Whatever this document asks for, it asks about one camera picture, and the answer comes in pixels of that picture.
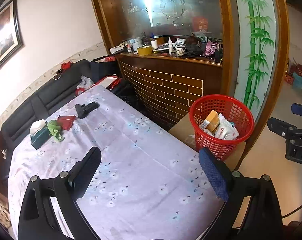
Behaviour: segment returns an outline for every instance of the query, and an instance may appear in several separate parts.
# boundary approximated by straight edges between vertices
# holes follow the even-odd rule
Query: tablecloth
[[[201,169],[198,153],[100,85],[46,121],[77,115],[75,104],[93,101],[100,107],[76,119],[63,132],[64,141],[50,138],[35,150],[27,136],[14,150],[8,197],[15,235],[30,178],[69,171],[96,146],[102,161],[77,204],[101,239],[195,240],[223,203]],[[51,200],[63,233],[72,237],[56,199]]]

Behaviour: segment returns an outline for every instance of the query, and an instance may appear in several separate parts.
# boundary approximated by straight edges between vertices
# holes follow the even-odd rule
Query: yellow tape roll
[[[152,46],[143,46],[138,48],[139,56],[145,56],[152,53]]]

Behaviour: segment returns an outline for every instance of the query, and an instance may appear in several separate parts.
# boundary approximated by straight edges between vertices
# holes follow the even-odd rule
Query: red plastic basket
[[[235,140],[212,137],[199,128],[209,113],[215,110],[235,123],[239,136]],[[224,95],[208,95],[196,100],[190,109],[190,120],[195,130],[196,149],[208,147],[218,160],[225,160],[233,148],[252,134],[254,119],[250,110],[240,101]]]

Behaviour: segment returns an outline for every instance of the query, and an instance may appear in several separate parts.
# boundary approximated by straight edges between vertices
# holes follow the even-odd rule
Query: white plastic bottle
[[[171,37],[169,37],[169,54],[173,54],[173,43],[171,41]]]

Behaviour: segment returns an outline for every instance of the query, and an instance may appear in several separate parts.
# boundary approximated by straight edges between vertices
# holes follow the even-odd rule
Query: glue bottle
[[[173,54],[173,43],[171,41],[171,37],[169,37],[169,54]]]

